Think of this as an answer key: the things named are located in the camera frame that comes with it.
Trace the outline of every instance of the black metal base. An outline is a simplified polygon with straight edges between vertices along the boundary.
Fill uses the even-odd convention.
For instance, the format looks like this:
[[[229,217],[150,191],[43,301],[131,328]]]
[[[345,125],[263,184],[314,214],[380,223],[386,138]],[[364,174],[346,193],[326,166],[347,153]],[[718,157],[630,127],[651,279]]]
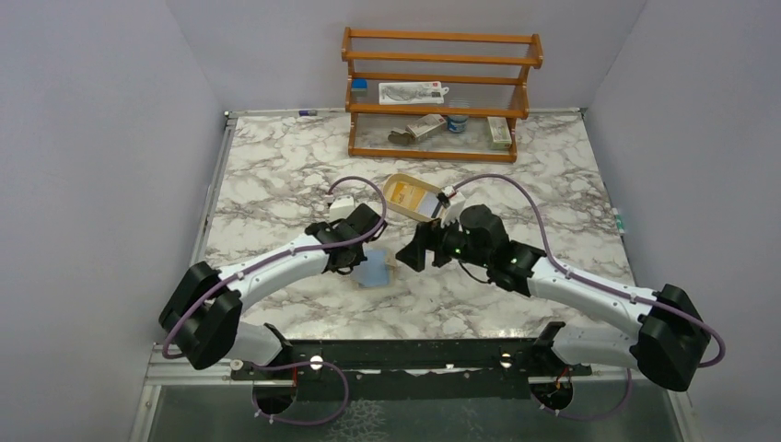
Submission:
[[[315,355],[337,365],[347,376],[351,400],[402,401],[457,398],[530,399],[529,377],[556,377],[564,363],[550,349],[562,324],[552,323],[541,338],[426,340],[293,340],[280,338],[282,353],[270,364],[310,361]],[[463,371],[431,373],[460,368]],[[570,367],[573,377],[588,376],[586,366]],[[340,401],[344,388],[328,367],[300,367],[280,372],[253,370],[245,364],[234,380],[295,379],[295,387],[254,387],[257,399]]]

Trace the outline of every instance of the metal frame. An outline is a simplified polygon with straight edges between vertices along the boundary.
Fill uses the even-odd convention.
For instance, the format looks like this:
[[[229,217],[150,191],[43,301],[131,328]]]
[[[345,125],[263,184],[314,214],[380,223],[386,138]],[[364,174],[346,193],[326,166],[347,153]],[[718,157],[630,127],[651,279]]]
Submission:
[[[230,112],[225,112],[225,116],[227,117],[225,131],[223,132],[222,143],[220,144],[219,153],[217,154],[215,171],[212,173],[212,181],[209,183],[208,191],[206,191],[206,202],[204,204],[204,210],[201,213],[201,223],[199,224],[200,228],[198,229],[198,235],[195,238],[195,246],[192,248],[190,265],[201,261],[206,253],[206,244],[209,240],[209,232],[212,230],[212,218],[215,214],[217,199],[219,198],[220,189],[222,188],[222,179],[223,176],[225,176],[227,158],[230,156],[230,148],[233,146],[233,136],[236,134],[236,123],[239,118],[231,116]]]
[[[323,112],[344,113],[343,109],[322,109]],[[557,115],[557,114],[577,114],[581,109],[549,109],[549,110],[530,110],[530,113]],[[215,171],[212,176],[212,182],[206,195],[204,211],[201,216],[202,226],[198,230],[197,238],[193,247],[191,264],[200,261],[204,257],[205,246],[208,241],[209,230],[211,230],[211,220],[216,209],[216,202],[219,197],[222,179],[227,166],[227,158],[230,153],[230,147],[233,143],[233,137],[236,132],[238,118],[253,116],[298,116],[298,110],[239,110],[226,112],[226,128],[223,134],[222,143],[219,147],[219,154],[215,165]],[[624,370],[612,366],[593,366],[593,374],[586,378],[578,378],[578,382],[602,382],[610,380],[620,380],[625,377]],[[636,379],[645,379],[639,373],[633,373]],[[529,378],[530,384],[551,382],[553,378],[532,377]],[[196,371],[192,369],[186,360],[165,359],[162,357],[162,346],[154,345],[152,347],[149,363],[144,378],[144,387],[141,391],[141,398],[137,407],[134,425],[130,434],[131,442],[144,442],[149,439],[152,431],[157,406],[159,405],[160,394],[163,387],[172,385],[268,385],[283,386],[292,385],[289,380],[263,380],[263,381],[236,381],[230,378],[229,361],[223,359],[219,363],[207,368],[206,370]],[[669,391],[670,405],[678,422],[683,440],[685,442],[704,442],[703,434],[697,422],[696,412],[685,392]]]

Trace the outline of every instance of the wooden shelf rack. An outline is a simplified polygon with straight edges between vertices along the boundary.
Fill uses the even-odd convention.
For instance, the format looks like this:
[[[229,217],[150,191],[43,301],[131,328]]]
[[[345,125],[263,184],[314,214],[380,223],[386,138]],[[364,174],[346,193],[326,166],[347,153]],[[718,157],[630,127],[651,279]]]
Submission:
[[[470,43],[500,43],[525,45],[523,56],[461,55],[418,52],[366,52],[354,51],[353,39],[382,39],[409,41],[462,41]],[[344,29],[342,40],[342,60],[347,63],[347,92],[344,108],[350,112],[350,138],[348,154],[366,157],[406,157],[440,160],[500,161],[515,162],[518,157],[515,142],[516,120],[525,120],[529,116],[529,100],[526,83],[531,68],[542,67],[542,44],[540,36],[533,35],[495,35],[467,34],[452,32],[411,32],[400,30]],[[502,76],[440,76],[436,74],[405,74],[391,72],[357,72],[355,61],[373,60],[380,62],[425,62],[443,64],[492,64],[518,66],[519,74],[512,77]],[[445,105],[383,105],[378,102],[361,102],[353,96],[353,80],[356,78],[385,81],[440,81],[443,85],[485,85],[487,87],[513,87],[512,95],[506,107],[450,107]],[[447,152],[427,151],[414,148],[367,148],[355,146],[358,118],[360,114],[390,115],[427,115],[438,113],[448,115],[457,113],[470,117],[504,117],[513,133],[512,147],[502,153],[495,152]]]

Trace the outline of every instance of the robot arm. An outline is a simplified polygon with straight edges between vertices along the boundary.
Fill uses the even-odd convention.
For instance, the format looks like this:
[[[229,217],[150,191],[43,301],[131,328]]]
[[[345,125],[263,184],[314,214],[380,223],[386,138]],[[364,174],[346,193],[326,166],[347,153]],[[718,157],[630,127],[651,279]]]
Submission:
[[[186,321],[174,338],[174,343],[195,369],[207,368],[224,357],[254,361],[265,365],[282,349],[279,336],[267,327],[239,321],[250,306],[275,291],[309,276],[325,272],[349,273],[366,260],[363,244],[319,250],[325,244],[334,244],[361,237],[377,225],[380,216],[369,206],[360,204],[344,219],[310,225],[303,235],[276,250],[245,262],[213,269],[206,262],[194,264],[182,277],[158,322],[167,332],[184,313],[208,290],[236,274],[231,281],[212,295],[210,305],[203,304]],[[385,224],[367,242],[382,234]],[[261,268],[244,273],[253,264],[287,250],[311,249],[269,262]]]
[[[434,252],[433,265],[452,260],[484,267],[489,282],[526,297],[550,299],[576,308],[615,329],[582,329],[564,325],[551,340],[563,365],[604,364],[639,369],[669,390],[686,390],[705,352],[710,336],[659,308],[636,302],[654,300],[700,318],[686,293],[673,285],[660,292],[621,285],[571,266],[556,269],[544,250],[511,240],[501,219],[485,205],[464,209],[449,224],[436,219],[420,223],[412,242],[396,259],[417,272],[425,269],[425,253]],[[624,300],[570,278],[569,273],[628,292]]]

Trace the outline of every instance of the packaged item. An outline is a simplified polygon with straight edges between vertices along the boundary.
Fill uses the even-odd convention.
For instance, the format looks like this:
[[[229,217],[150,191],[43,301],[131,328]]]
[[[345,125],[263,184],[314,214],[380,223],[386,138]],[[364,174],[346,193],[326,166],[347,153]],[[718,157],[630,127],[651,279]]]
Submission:
[[[389,209],[417,221],[431,221],[442,215],[444,206],[437,199],[440,192],[437,186],[405,173],[390,175],[382,188]]]
[[[388,141],[395,145],[411,145],[414,142],[414,135],[399,129],[393,129],[388,135]]]
[[[445,124],[442,115],[431,113],[407,124],[407,132],[414,136],[415,142],[418,142],[425,140],[430,134],[441,131]]]
[[[488,130],[491,132],[491,148],[508,150],[512,147],[512,134],[504,117],[488,117]]]
[[[379,104],[444,104],[449,90],[438,81],[380,83]]]

